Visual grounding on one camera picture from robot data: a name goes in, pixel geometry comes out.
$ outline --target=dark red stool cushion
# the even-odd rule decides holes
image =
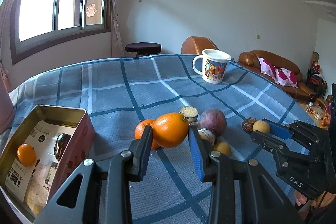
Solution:
[[[151,42],[138,42],[127,44],[127,52],[137,52],[139,55],[158,54],[161,52],[161,44]]]

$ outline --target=blue gripper pad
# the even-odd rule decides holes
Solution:
[[[189,128],[188,141],[196,175],[200,181],[205,182],[204,169],[206,168],[206,165],[202,158],[199,146],[199,144],[202,145],[202,139],[199,136],[198,131],[195,127]]]
[[[270,120],[267,119],[263,119],[263,121],[265,121],[266,123],[269,124],[269,126],[271,127],[271,134],[286,140],[286,139],[291,139],[292,135],[289,133],[288,129],[284,126],[282,126],[281,124],[272,122]]]

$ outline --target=mug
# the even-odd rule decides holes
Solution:
[[[203,58],[202,71],[195,68],[197,59]],[[202,55],[196,56],[193,60],[193,69],[202,75],[204,81],[211,84],[222,82],[228,61],[231,56],[225,52],[213,49],[202,50]]]

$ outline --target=window frame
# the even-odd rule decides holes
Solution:
[[[93,34],[99,34],[111,31],[110,16],[112,13],[111,0],[102,0],[102,24],[86,25],[86,2],[81,0],[80,5],[80,26],[70,27],[58,30],[58,8],[59,0],[53,2],[53,21],[51,32],[43,33],[35,37],[20,41],[19,39],[19,16],[21,0],[14,0],[10,16],[10,51],[12,64],[45,50],[49,47],[61,44],[73,39],[86,37]]]

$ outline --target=pink object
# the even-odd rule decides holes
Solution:
[[[275,72],[276,72],[275,83],[283,86],[290,86],[289,79],[281,69],[275,68]]]
[[[258,60],[260,62],[260,66],[261,66],[261,70],[260,72],[268,75],[269,77],[271,77],[274,81],[276,80],[276,71],[274,66],[269,63],[266,59],[263,59],[261,57],[258,57]]]
[[[297,81],[296,81],[296,76],[295,73],[291,70],[287,70],[285,68],[281,68],[283,73],[286,75],[287,79],[289,80],[289,86],[293,86],[297,88]]]
[[[5,83],[0,77],[0,134],[3,133],[14,118],[15,110],[8,95]]]
[[[85,111],[85,114],[73,133],[58,164],[54,180],[50,187],[48,201],[56,193],[63,182],[65,182],[65,180],[70,176],[73,170],[75,170],[89,154],[96,132],[93,128],[89,115],[85,109],[83,110]]]

